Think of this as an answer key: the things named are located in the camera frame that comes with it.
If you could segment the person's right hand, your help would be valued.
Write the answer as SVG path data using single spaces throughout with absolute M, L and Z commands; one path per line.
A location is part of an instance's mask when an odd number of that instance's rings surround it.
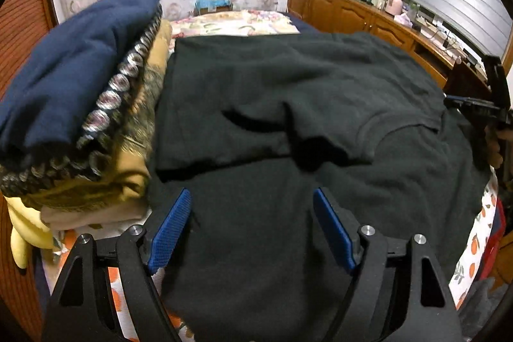
M 505 131 L 497 131 L 492 125 L 487 126 L 485 129 L 488 162 L 493 168 L 500 168 L 502 166 L 503 157 L 499 141 L 505 140 L 505 134 Z

